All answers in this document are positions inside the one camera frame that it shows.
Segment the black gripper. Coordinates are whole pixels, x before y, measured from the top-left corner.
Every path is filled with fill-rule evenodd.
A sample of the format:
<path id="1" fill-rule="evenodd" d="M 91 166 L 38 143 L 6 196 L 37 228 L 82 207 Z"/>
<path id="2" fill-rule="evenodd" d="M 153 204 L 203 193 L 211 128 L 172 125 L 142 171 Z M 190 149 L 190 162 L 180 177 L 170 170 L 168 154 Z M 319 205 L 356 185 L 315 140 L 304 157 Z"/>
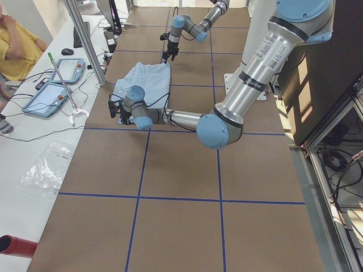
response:
<path id="1" fill-rule="evenodd" d="M 179 52 L 178 46 L 178 42 L 168 41 L 167 50 L 163 52 L 163 60 L 168 61 L 168 59 L 171 58 L 171 61 L 174 61 L 175 57 L 178 55 Z"/>
<path id="2" fill-rule="evenodd" d="M 130 125 L 131 124 L 130 118 L 131 118 L 132 114 L 124 109 L 123 101 L 117 100 L 117 101 L 114 101 L 113 103 L 115 106 L 115 113 L 120 114 L 118 123 L 123 124 L 123 125 Z"/>

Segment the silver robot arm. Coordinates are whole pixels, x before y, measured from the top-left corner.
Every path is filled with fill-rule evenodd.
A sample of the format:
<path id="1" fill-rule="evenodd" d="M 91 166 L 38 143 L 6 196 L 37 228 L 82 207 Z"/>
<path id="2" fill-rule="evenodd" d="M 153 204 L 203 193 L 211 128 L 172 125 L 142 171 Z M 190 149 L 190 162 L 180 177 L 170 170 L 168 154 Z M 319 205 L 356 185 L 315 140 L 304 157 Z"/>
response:
<path id="1" fill-rule="evenodd" d="M 164 63 L 167 63 L 170 57 L 171 61 L 173 61 L 178 55 L 179 40 L 183 31 L 202 43 L 206 39 L 207 32 L 211 29 L 212 25 L 221 16 L 226 14 L 230 5 L 228 0 L 211 2 L 214 3 L 214 7 L 199 24 L 195 24 L 189 15 L 175 15 L 173 17 L 171 30 L 160 36 L 160 40 L 167 40 L 167 50 L 163 51 L 162 54 Z"/>
<path id="2" fill-rule="evenodd" d="M 244 115 L 292 50 L 331 38 L 334 12 L 334 1 L 277 1 L 259 47 L 246 66 L 237 70 L 224 100 L 208 114 L 150 108 L 144 100 L 145 89 L 132 85 L 124 96 L 109 96 L 110 115 L 119 116 L 126 125 L 134 122 L 139 130 L 150 129 L 155 124 L 180 126 L 195 131 L 199 141 L 212 149 L 235 143 L 243 134 Z"/>

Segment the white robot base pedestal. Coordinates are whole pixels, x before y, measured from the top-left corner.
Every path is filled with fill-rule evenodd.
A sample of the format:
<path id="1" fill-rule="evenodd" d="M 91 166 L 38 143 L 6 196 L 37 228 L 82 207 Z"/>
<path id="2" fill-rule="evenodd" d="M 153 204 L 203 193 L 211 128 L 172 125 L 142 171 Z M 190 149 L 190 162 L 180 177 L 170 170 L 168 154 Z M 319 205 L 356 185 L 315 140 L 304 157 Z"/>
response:
<path id="1" fill-rule="evenodd" d="M 246 67 L 247 63 L 254 55 L 258 46 L 268 32 L 268 20 L 273 15 L 276 8 L 274 0 L 246 1 L 246 7 L 251 18 L 250 27 L 247 34 L 246 43 L 240 61 L 240 66 L 233 74 L 225 74 L 226 94 L 231 90 L 233 84 L 238 79 L 239 74 Z"/>

